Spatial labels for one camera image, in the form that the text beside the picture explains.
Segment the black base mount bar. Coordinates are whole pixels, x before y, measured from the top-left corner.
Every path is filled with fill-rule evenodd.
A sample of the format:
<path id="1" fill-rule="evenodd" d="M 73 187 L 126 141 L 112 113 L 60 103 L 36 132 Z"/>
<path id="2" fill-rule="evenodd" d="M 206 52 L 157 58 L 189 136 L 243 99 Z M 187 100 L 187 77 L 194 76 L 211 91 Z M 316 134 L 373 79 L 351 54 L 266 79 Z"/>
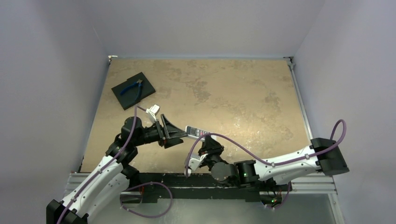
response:
<path id="1" fill-rule="evenodd" d="M 139 173 L 139 177 L 130 181 L 130 187 L 147 182 L 161 182 L 172 192 L 174 199 L 224 199 L 261 201 L 261 192 L 274 192 L 271 187 L 260 182 L 252 188 L 224 187 L 210 174 L 193 174 L 186 178 L 181 173 Z"/>

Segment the blue handled pliers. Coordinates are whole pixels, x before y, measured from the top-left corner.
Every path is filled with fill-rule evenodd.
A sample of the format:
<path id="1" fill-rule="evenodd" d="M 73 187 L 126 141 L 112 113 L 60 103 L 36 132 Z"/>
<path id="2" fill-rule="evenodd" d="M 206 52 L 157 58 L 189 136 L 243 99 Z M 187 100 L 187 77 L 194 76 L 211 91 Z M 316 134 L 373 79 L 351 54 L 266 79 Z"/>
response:
<path id="1" fill-rule="evenodd" d="M 141 97 L 141 93 L 142 93 L 142 82 L 143 80 L 139 79 L 136 82 L 134 82 L 132 85 L 129 85 L 127 87 L 125 87 L 121 92 L 120 95 L 123 96 L 126 94 L 127 91 L 132 90 L 134 87 L 137 87 L 137 94 L 136 97 L 134 99 L 134 102 L 138 101 Z"/>

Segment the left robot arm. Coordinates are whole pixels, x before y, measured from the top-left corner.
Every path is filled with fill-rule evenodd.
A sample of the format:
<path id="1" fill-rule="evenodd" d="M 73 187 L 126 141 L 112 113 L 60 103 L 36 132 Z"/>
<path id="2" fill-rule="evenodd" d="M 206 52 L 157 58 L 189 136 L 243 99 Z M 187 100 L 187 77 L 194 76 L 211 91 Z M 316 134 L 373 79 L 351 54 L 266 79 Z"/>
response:
<path id="1" fill-rule="evenodd" d="M 138 146 L 158 142 L 169 148 L 183 142 L 187 133 L 170 123 L 164 115 L 161 121 L 143 127 L 137 116 L 125 120 L 105 156 L 89 176 L 62 200 L 52 200 L 46 207 L 48 224 L 89 224 L 122 191 L 142 187 L 140 172 L 130 166 L 138 154 Z"/>

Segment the white remote control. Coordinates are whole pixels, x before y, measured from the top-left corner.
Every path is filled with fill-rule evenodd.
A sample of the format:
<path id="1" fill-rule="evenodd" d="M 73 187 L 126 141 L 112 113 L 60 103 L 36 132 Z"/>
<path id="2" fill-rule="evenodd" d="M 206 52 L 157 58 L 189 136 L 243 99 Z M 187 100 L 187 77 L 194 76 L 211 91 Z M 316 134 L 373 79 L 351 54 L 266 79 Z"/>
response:
<path id="1" fill-rule="evenodd" d="M 185 132 L 187 133 L 187 137 L 193 140 L 197 140 L 200 136 L 208 134 L 208 131 L 192 127 L 192 126 L 186 126 L 185 127 Z"/>

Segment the black square pad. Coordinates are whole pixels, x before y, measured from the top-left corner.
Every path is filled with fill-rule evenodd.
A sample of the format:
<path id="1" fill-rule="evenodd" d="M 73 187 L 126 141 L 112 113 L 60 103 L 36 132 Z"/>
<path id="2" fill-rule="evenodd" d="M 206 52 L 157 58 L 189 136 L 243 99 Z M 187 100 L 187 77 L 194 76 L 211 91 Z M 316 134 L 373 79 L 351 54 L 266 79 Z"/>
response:
<path id="1" fill-rule="evenodd" d="M 138 101 L 134 102 L 134 99 L 137 94 L 137 87 L 134 87 L 132 90 L 129 90 L 126 92 L 125 95 L 121 96 L 120 92 L 127 86 L 132 85 L 134 82 L 137 80 L 143 80 L 142 82 L 142 93 L 141 97 Z M 121 105 L 123 110 L 127 110 L 130 107 L 136 105 L 139 103 L 142 99 L 154 94 L 156 92 L 155 88 L 151 84 L 151 82 L 147 79 L 145 74 L 143 72 L 140 72 L 130 78 L 128 78 L 126 81 L 116 85 L 112 89 L 113 94 L 115 95 L 116 99 L 118 100 L 119 104 Z"/>

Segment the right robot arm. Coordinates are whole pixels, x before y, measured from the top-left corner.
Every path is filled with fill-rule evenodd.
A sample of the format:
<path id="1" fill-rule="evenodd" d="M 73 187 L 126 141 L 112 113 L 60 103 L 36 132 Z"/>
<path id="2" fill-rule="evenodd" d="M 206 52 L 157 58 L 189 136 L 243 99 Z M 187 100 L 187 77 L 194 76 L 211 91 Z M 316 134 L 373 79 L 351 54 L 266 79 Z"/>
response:
<path id="1" fill-rule="evenodd" d="M 223 145 L 206 137 L 198 154 L 190 156 L 188 172 L 208 167 L 213 179 L 222 186 L 252 188 L 262 182 L 269 190 L 311 173 L 334 176 L 349 172 L 338 143 L 331 139 L 314 138 L 310 145 L 293 153 L 234 163 L 221 158 L 223 151 Z"/>

